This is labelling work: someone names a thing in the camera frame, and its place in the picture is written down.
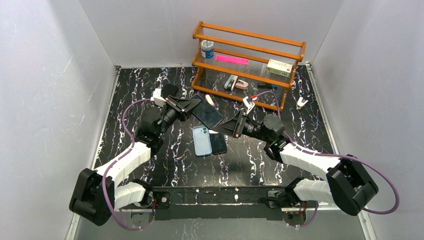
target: stapler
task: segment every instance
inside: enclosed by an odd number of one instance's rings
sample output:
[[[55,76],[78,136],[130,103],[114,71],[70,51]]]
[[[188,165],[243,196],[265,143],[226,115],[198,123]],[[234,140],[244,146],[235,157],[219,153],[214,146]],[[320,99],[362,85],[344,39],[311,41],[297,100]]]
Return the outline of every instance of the stapler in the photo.
[[[229,76],[228,80],[224,84],[224,88],[229,89],[231,91],[234,91],[234,87],[241,90],[248,89],[249,83],[243,80],[237,79],[238,77],[239,76],[236,76],[236,75]]]

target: wooden shelf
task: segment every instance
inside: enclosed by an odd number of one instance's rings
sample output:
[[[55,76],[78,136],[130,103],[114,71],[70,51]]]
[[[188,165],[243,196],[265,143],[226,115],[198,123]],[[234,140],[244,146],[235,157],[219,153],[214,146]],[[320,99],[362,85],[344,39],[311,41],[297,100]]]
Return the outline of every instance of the wooden shelf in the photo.
[[[192,61],[192,65],[198,67],[197,75],[191,84],[192,88],[208,92],[210,94],[215,94],[222,97],[241,101],[242,98],[240,96],[231,94],[231,92],[229,94],[223,89],[221,91],[216,91],[198,85],[200,75],[205,69],[219,71],[230,75],[237,75],[239,77],[250,79],[252,81],[259,81],[284,88],[280,104],[281,110],[283,109],[287,92],[289,88],[291,88],[291,86],[293,85],[294,75],[298,66],[298,62],[301,62],[305,55],[306,42],[287,40],[275,36],[268,36],[264,34],[203,23],[202,21],[200,21],[194,29],[193,38],[199,40],[199,46],[200,42],[203,40],[209,40],[215,43],[220,43],[223,44],[223,46],[231,46],[231,50],[224,49],[224,47],[215,48],[215,55],[219,54],[224,56],[244,58],[248,59],[249,62],[247,65],[244,65],[237,63],[229,63],[225,61],[217,61],[215,56],[212,58],[203,58],[200,54],[200,48],[198,48]],[[253,53],[260,52],[268,55],[274,55],[281,58],[285,58],[291,61],[294,60],[292,72],[288,77],[269,73],[267,71],[267,64],[269,59],[261,58],[259,56],[255,56],[254,54],[248,55],[235,52],[233,51],[234,47],[247,49]],[[268,109],[277,109],[274,105],[270,105],[264,102],[257,102],[256,104],[260,107],[265,107]]]

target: pink strip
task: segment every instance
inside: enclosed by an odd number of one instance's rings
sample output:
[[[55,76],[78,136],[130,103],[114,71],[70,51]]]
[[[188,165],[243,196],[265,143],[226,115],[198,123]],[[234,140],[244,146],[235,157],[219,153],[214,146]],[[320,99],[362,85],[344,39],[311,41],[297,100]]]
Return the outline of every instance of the pink strip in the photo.
[[[235,57],[235,56],[223,56],[223,55],[216,55],[217,61],[224,61],[228,63],[233,64],[244,64],[247,65],[249,63],[249,60],[245,58]]]

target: blue phone case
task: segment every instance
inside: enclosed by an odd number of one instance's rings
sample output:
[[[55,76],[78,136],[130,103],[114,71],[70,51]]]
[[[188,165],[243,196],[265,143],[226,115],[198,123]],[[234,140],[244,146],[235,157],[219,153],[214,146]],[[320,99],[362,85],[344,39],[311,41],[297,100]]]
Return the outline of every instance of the blue phone case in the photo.
[[[208,128],[205,126],[195,126],[192,131],[196,156],[201,157],[212,154]]]

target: small cardboard box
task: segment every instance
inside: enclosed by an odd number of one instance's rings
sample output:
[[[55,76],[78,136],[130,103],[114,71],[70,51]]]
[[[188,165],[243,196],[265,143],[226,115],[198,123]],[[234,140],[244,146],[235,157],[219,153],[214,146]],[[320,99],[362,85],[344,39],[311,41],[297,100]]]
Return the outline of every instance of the small cardboard box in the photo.
[[[268,62],[268,65],[266,66],[266,70],[273,74],[278,74],[284,77],[290,76],[290,73],[292,72],[293,65],[277,61],[274,59],[270,59]]]

